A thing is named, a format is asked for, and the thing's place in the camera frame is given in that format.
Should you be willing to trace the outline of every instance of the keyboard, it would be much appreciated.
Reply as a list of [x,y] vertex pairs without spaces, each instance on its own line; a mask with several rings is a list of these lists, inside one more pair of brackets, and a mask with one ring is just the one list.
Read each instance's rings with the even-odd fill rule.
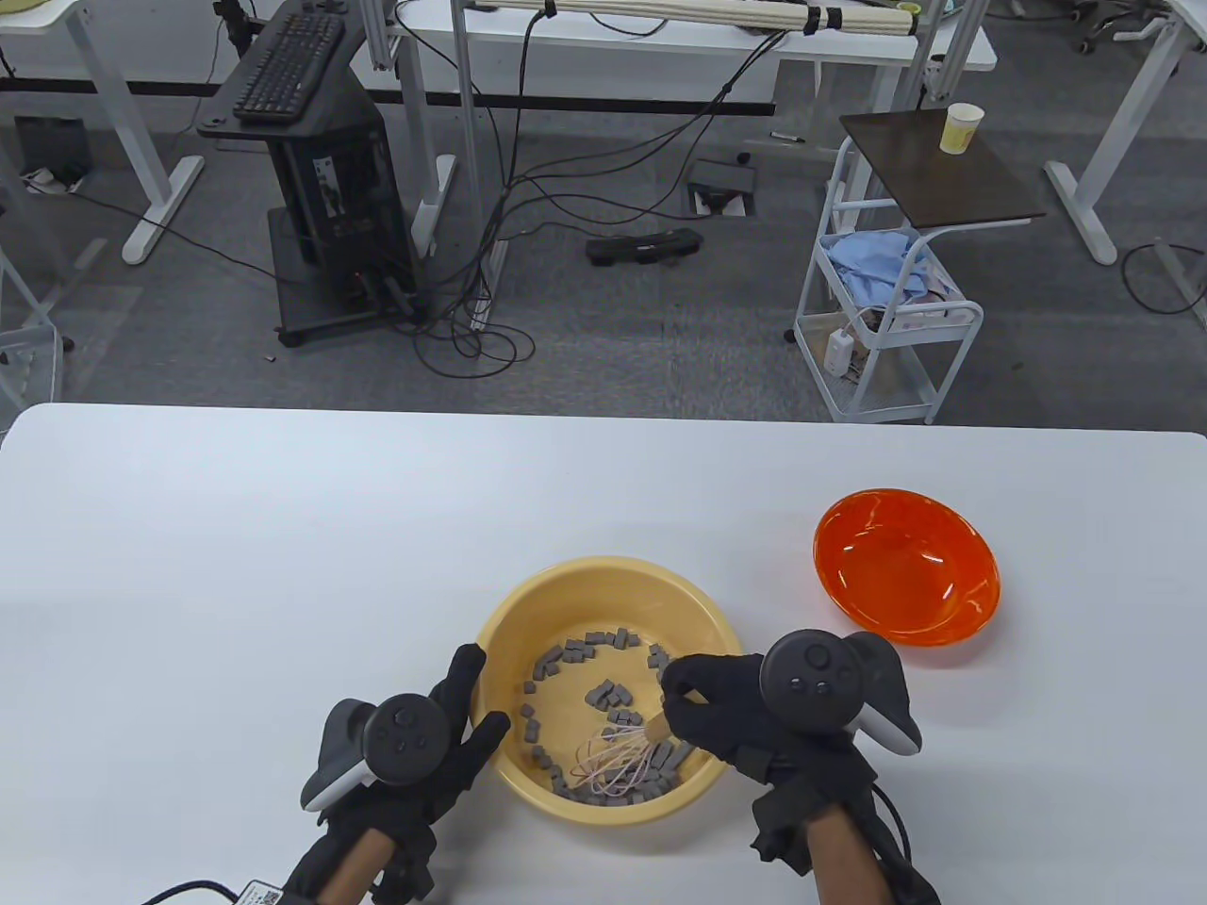
[[234,115],[244,122],[299,119],[343,34],[340,16],[325,12],[286,16],[281,30],[268,39],[268,49],[235,101]]

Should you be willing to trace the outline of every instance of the yellow bowl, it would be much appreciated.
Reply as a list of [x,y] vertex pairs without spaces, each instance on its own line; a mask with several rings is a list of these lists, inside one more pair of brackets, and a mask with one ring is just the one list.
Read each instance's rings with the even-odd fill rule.
[[[641,636],[641,646],[617,650],[599,646],[594,660],[561,664],[561,672],[537,683],[535,695],[524,694],[537,658],[567,638],[588,631],[616,631],[624,626]],[[712,600],[690,582],[652,562],[619,556],[571,560],[533,576],[507,597],[478,636],[486,652],[486,667],[474,697],[474,722],[489,711],[512,718],[495,757],[503,780],[520,798],[542,811],[575,823],[622,827],[665,817],[689,805],[725,771],[725,765],[695,752],[680,769],[683,782],[661,798],[624,807],[595,807],[554,795],[548,775],[524,743],[524,703],[536,710],[541,746],[568,777],[575,752],[606,725],[584,695],[605,678],[632,691],[632,708],[647,719],[661,710],[658,673],[646,664],[652,642],[671,656],[686,654],[741,654],[729,621]]]

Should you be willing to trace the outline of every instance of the controller button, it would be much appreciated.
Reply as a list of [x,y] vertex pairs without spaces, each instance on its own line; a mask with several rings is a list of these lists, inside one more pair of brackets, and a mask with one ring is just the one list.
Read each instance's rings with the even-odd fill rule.
[[810,644],[805,649],[805,660],[815,670],[824,670],[829,666],[829,650],[824,644]]

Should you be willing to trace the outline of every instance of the gray carpet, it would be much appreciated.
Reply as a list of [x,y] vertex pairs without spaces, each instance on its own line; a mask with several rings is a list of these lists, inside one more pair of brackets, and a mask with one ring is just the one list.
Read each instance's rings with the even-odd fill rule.
[[[986,136],[1051,214],[1028,227],[937,243],[947,269],[987,315],[939,421],[1202,431],[1207,333],[1191,315],[1159,317],[1132,303],[1118,268],[1090,259],[1040,176],[1049,158],[1074,171],[1084,167],[1147,45],[1104,45],[1080,58],[1071,49],[1067,23],[993,22],[990,30],[1001,65],[966,76],[961,97],[989,110]],[[1201,165],[1207,121],[1196,115],[1205,66],[1194,54],[1184,62],[1098,206],[1121,247],[1156,235],[1207,245]],[[839,76],[839,110],[857,110],[869,74],[847,69]],[[785,66],[777,117],[718,119],[698,156],[731,159],[745,139],[770,128],[798,130],[811,78],[809,66]],[[187,122],[189,111],[191,103],[182,101],[177,119]],[[387,116],[397,121],[398,111]],[[457,113],[437,111],[437,144],[455,146]],[[678,121],[526,113],[520,162],[620,146]],[[500,122],[509,134],[511,115]],[[162,125],[165,144],[179,128],[179,122]],[[836,125],[830,134],[838,135]],[[489,132],[482,135],[489,163]],[[677,142],[623,174],[558,187],[645,205],[671,187],[684,150],[686,142]],[[263,215],[281,202],[267,157],[218,151],[191,135],[175,153],[192,151],[205,153],[206,168],[174,226],[270,268]],[[757,216],[698,224],[704,250],[677,267],[591,268],[584,237],[555,228],[513,241],[494,319],[531,334],[536,354],[485,380],[428,373],[412,341],[386,329],[282,349],[273,333],[275,291],[267,278],[173,237],[146,264],[128,268],[119,259],[128,218],[77,199],[47,200],[70,247],[93,235],[110,239],[89,281],[59,310],[63,328],[80,344],[69,356],[66,395],[129,403],[827,420],[804,362],[781,334],[799,293],[829,168],[770,152],[757,152],[754,163]],[[462,174],[438,233],[436,274],[468,253],[466,185]],[[127,170],[100,171],[87,191],[140,206]],[[682,212],[682,204],[676,195],[665,210]],[[575,210],[624,216],[599,203],[576,203]],[[530,229],[553,214],[535,205],[505,232]],[[0,244],[27,276],[45,284],[35,251],[11,221],[0,220]],[[645,216],[625,228],[669,226]],[[1154,303],[1177,304],[1155,269],[1138,264],[1138,284]],[[421,351],[466,374],[486,367],[447,349]]]

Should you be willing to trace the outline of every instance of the computer tower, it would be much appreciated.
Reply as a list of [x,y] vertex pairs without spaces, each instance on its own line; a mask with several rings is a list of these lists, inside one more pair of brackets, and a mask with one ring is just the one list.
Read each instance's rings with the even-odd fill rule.
[[381,113],[363,89],[349,92],[348,101],[321,134],[273,148],[302,257],[321,269],[350,311],[403,299],[420,310],[421,262],[398,197]]

